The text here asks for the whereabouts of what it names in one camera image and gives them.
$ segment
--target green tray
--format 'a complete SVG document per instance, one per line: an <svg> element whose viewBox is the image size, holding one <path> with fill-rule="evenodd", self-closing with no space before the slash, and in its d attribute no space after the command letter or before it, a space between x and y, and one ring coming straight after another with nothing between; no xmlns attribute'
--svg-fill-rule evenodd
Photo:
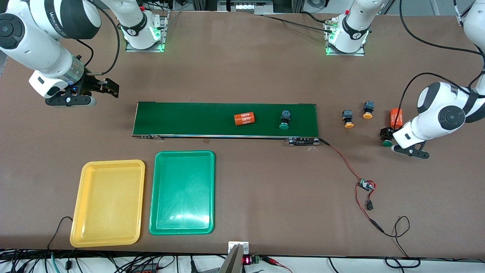
<svg viewBox="0 0 485 273"><path fill-rule="evenodd" d="M212 151L158 153L153 174L150 233L211 233L214 229L214 170Z"/></svg>
<svg viewBox="0 0 485 273"><path fill-rule="evenodd" d="M281 112L291 112L281 130ZM256 122L236 126L234 115L253 112ZM133 137L318 137L315 104L138 102Z"/></svg>

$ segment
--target brown table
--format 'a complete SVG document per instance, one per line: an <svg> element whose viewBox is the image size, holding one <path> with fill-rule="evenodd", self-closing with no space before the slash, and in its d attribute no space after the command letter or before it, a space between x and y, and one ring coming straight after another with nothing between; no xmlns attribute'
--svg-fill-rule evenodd
<svg viewBox="0 0 485 273"><path fill-rule="evenodd" d="M286 19L318 27L307 16ZM473 49L453 17L406 17L416 35ZM51 108L29 86L32 71L13 60L0 78L0 245L45 248L61 217L74 212L86 162L146 162L142 234L130 246L100 249L224 253L230 240L274 255L400 256L354 201L355 178L332 149L288 147L280 140L132 138L137 101L316 103L321 137L337 147L358 174L378 184L369 212L387 231L400 215L411 230L400 243L411 256L485 256L483 121L426 144L428 160L383 148L379 130L407 82L424 71L466 85L480 57L424 45L405 33L399 17L379 16L365 57L325 56L320 32L244 13L184 12L171 26L165 53L120 53L109 77L120 97L95 94L91 108ZM107 20L88 42L90 69L103 71L116 39ZM63 41L84 60L89 51ZM436 81L416 80L404 117L417 114L419 92ZM360 117L366 100L374 118ZM344 129L343 109L355 113ZM148 232L153 160L164 150L216 154L215 228L206 236ZM359 190L361 200L365 191ZM72 248L63 223L53 248Z"/></svg>

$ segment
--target orange can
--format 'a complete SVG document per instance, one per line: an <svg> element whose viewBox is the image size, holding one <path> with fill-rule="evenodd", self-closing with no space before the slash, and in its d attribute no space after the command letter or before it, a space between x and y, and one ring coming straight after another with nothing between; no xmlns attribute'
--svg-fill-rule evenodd
<svg viewBox="0 0 485 273"><path fill-rule="evenodd" d="M234 115L234 121L236 122L236 126L251 124L256 121L254 118L253 112L247 112L242 114Z"/></svg>
<svg viewBox="0 0 485 273"><path fill-rule="evenodd" d="M391 110L390 113L390 127L393 128L394 130L397 130L403 126L403 110L401 109L399 111L399 116L398 116L398 108L394 108Z"/></svg>

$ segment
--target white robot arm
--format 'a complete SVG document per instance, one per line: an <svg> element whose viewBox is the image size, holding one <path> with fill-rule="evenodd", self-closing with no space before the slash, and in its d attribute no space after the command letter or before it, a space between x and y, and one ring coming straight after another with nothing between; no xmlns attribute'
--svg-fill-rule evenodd
<svg viewBox="0 0 485 273"><path fill-rule="evenodd" d="M160 39L154 35L159 15L142 12L136 0L103 2L134 48L149 48ZM118 97L119 86L87 75L90 71L57 39L91 39L100 26L96 7L86 0L10 0L0 15L0 50L34 70L29 83L48 105L91 106L96 104L91 91Z"/></svg>
<svg viewBox="0 0 485 273"><path fill-rule="evenodd" d="M485 0L477 0L464 23L467 37L485 49ZM425 88L418 98L419 115L393 133L399 147L406 149L458 130L464 123L485 117L485 66L475 88L457 88L437 82Z"/></svg>
<svg viewBox="0 0 485 273"><path fill-rule="evenodd" d="M338 22L328 42L344 53L353 53L365 43L369 27L384 0L354 0L350 10L333 19Z"/></svg>

